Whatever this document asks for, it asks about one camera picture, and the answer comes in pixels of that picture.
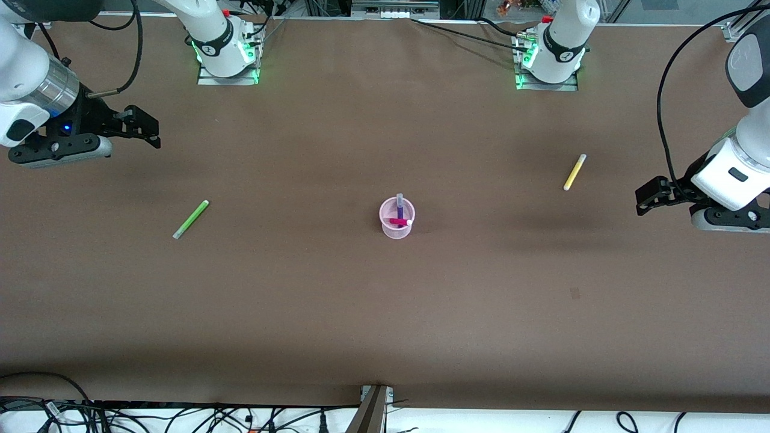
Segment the pink pen holder cup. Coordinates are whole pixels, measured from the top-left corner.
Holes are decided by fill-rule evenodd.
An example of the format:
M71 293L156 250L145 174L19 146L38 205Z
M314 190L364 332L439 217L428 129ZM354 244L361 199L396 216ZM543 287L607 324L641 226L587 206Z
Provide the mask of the pink pen holder cup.
M398 227L387 222L390 218L397 218L395 195L382 202L378 217L383 233L390 239L406 238L412 230L412 225L410 227ZM413 220L414 222L415 217L416 211L412 202L404 198L404 219Z

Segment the yellow pen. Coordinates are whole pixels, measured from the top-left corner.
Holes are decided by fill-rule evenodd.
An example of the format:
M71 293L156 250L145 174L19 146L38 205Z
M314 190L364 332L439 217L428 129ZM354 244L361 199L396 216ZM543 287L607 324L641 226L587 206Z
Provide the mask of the yellow pen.
M570 173L567 176L566 181L564 182L564 184L562 186L562 189L564 191L569 191L572 188L572 186L573 186L573 184L574 184L574 182L575 182L575 180L576 180L576 178L578 176L578 173L580 173L580 170L583 167L583 165L585 164L585 161L587 159L588 159L588 156L586 154L584 154L584 153L577 157L577 160L576 160L576 162L574 164L574 167L570 170Z

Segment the green pen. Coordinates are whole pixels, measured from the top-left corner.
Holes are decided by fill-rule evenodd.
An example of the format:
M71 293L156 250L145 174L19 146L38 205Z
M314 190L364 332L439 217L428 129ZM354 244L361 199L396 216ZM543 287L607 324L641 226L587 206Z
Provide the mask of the green pen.
M187 217L187 219L182 222L182 224L177 228L177 230L173 233L171 236L173 239L180 239L187 230L193 225L196 220L200 217L200 215L208 208L209 206L209 200L203 200L192 213Z

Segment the silver metal box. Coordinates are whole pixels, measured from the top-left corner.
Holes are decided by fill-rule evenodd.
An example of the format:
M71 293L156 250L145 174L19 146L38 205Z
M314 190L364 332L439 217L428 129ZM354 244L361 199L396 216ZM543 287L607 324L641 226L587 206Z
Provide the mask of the silver metal box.
M440 19L439 0L350 0L360 19Z

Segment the brown paper table cover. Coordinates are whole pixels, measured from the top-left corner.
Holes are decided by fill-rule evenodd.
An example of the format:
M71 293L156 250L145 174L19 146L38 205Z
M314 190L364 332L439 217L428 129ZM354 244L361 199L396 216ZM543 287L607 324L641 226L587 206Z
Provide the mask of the brown paper table cover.
M770 236L635 212L690 27L596 28L578 91L517 90L507 50L407 20L289 20L259 84L199 86L179 22L144 31L108 103L155 116L160 150L0 151L0 375L104 400L385 383L412 407L770 412ZM416 217L390 239L397 194Z

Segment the grey support beam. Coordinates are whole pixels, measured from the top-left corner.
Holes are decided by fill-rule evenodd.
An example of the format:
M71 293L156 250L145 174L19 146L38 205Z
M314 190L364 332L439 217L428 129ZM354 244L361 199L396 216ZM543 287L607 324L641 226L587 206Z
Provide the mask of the grey support beam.
M382 384L377 384L374 391L358 406L345 433L384 433L387 407L387 392Z

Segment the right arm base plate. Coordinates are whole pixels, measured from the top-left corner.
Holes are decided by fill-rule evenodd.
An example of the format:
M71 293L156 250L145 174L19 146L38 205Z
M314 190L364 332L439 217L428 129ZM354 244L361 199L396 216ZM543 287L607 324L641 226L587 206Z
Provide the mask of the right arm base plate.
M259 83L262 60L261 37L244 41L234 38L214 57L212 48L193 46L200 63L199 85L248 86Z

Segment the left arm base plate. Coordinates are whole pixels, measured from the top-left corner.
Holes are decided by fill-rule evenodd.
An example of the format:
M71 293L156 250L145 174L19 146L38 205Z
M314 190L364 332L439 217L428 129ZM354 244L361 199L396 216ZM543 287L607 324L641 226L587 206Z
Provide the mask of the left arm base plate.
M513 51L514 74L517 90L533 91L578 91L578 70L575 69L569 79L562 83L547 83L537 79L531 71L526 69L525 60L530 60L537 51L537 42L534 33L529 31L517 32L511 37L514 47L526 48L527 52Z

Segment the aluminium frame corner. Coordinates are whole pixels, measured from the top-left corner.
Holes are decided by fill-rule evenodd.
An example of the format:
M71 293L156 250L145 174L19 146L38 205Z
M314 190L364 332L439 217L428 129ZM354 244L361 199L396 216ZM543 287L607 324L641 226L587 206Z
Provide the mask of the aluminium frame corner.
M753 0L748 6L732 12L719 24L727 42L737 42L762 17L770 16L770 0Z

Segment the small aluminium bracket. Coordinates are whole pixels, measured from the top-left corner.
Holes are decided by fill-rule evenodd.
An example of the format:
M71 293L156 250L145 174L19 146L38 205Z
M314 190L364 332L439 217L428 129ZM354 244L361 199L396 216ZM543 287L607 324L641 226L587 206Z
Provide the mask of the small aluminium bracket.
M369 392L374 391L374 387L376 387L376 385L363 385L360 388L361 403L363 403L363 401L365 401L365 399L368 397ZM386 405L393 405L395 401L393 388L386 385L383 387L387 392L387 397L385 398Z

